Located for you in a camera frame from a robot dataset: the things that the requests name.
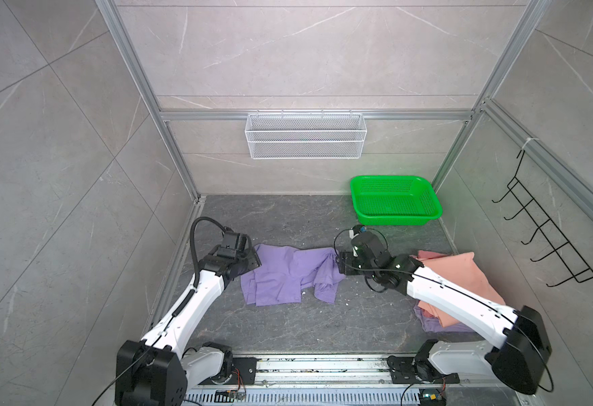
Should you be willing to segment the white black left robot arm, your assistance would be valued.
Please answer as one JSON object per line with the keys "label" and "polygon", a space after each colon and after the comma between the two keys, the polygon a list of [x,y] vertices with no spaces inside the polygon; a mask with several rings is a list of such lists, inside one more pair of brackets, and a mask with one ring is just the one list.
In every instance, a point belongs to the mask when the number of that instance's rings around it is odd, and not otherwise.
{"label": "white black left robot arm", "polygon": [[180,405],[186,393],[210,381],[230,382],[232,348],[208,342],[193,352],[188,342],[208,308],[237,277],[261,265],[254,247],[215,246],[168,313],[139,341],[126,341],[116,356],[116,405]]}

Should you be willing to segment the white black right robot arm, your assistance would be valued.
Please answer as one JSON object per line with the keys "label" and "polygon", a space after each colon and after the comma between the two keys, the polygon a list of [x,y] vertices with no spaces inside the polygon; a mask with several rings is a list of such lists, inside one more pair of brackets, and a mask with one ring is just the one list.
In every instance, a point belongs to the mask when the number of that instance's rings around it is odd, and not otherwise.
{"label": "white black right robot arm", "polygon": [[369,288],[378,284],[381,293],[394,290],[430,304],[482,338],[464,343],[426,341],[412,361],[420,382],[438,382],[454,374],[478,375],[534,395],[542,387],[542,378],[551,376],[552,348],[538,311],[498,304],[443,278],[412,256],[391,255],[386,238],[362,225],[347,233],[352,248],[336,253],[342,274],[362,276]]}

